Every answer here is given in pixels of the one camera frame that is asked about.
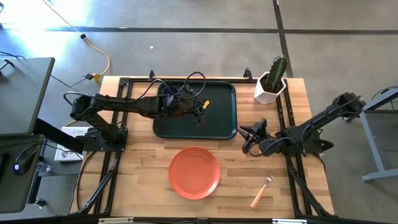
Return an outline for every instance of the floor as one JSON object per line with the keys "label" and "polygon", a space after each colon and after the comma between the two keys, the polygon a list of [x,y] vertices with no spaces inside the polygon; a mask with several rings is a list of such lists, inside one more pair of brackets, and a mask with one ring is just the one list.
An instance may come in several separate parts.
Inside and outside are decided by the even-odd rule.
{"label": "floor", "polygon": [[[106,59],[89,48],[42,1],[1,0],[0,49],[26,57],[54,57],[52,75],[68,84],[98,73]],[[276,55],[289,56],[287,76],[304,78],[313,114],[352,91],[370,100],[398,85],[398,15],[395,0],[104,0],[50,3],[112,60],[108,75],[260,76]],[[82,92],[100,84],[83,82]],[[70,121],[62,99],[70,89],[51,79],[40,117],[61,127]],[[335,143],[325,153],[335,213],[345,218],[396,223],[398,178],[363,183],[376,171],[359,120],[337,119],[322,137]],[[68,212],[76,176],[47,177],[33,205],[0,219]]]}

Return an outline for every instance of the wooden table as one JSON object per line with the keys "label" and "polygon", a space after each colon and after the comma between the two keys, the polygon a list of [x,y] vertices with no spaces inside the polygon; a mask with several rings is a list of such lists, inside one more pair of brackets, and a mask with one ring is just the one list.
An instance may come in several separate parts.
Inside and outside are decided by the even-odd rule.
{"label": "wooden table", "polygon": [[[104,77],[100,93],[116,96],[120,77]],[[304,80],[289,78],[289,92],[296,124],[311,118]],[[148,83],[135,83],[132,98],[137,98]],[[255,84],[234,84],[238,125],[253,125],[261,118],[268,121],[267,131],[280,129],[276,103],[261,105],[254,98]],[[148,92],[155,95],[158,84]],[[284,114],[284,96],[282,96]],[[102,111],[108,122],[113,112]],[[129,113],[129,136],[121,156],[111,215],[113,217],[219,217],[219,218],[292,218],[292,199],[285,157],[251,157],[242,153],[243,138],[237,134],[231,140],[162,139],[152,131],[152,120]],[[221,166],[221,179],[215,191],[203,200],[187,200],[177,195],[168,180],[169,162],[181,149],[201,146],[210,150]],[[103,153],[95,154],[82,173],[80,203],[86,202],[97,188],[103,163]],[[328,184],[322,163],[313,155],[303,157],[307,184],[323,207],[333,213]],[[273,170],[274,181],[265,189],[257,210],[250,207]],[[104,191],[102,207],[108,188]],[[300,208],[304,211],[302,193],[298,190]],[[74,202],[71,212],[76,210]]]}

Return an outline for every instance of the white hexagonal pot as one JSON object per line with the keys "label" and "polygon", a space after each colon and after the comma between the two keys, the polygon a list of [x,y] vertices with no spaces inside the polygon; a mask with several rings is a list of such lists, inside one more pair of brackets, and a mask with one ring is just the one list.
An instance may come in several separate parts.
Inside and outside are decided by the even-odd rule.
{"label": "white hexagonal pot", "polygon": [[269,93],[262,89],[260,84],[260,79],[266,78],[269,72],[265,72],[261,75],[261,77],[257,80],[256,89],[254,90],[254,98],[260,102],[261,104],[272,103],[276,100],[276,98],[282,93],[282,91],[286,88],[285,82],[282,82],[282,88],[279,90],[278,93]]}

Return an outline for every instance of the orange plate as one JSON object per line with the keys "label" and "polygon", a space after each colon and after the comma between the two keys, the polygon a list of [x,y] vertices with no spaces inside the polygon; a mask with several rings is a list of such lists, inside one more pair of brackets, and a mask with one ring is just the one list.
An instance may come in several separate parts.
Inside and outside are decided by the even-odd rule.
{"label": "orange plate", "polygon": [[188,147],[172,159],[169,180],[181,197],[202,199],[217,187],[220,181],[220,165],[216,157],[206,149]]}

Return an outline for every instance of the dark green tray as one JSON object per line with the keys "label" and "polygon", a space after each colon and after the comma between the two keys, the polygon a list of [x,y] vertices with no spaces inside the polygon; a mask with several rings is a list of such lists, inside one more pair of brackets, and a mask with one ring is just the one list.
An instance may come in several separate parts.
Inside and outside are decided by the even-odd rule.
{"label": "dark green tray", "polygon": [[[167,81],[169,87],[180,89],[183,81]],[[189,87],[195,93],[202,88],[202,81],[189,82]],[[157,90],[162,94],[164,85]],[[157,118],[153,129],[161,138],[189,139],[231,139],[236,134],[236,91],[227,82],[206,82],[206,87],[200,98],[208,100],[209,106],[202,117],[205,123],[195,127],[195,116],[188,114],[177,118]]]}

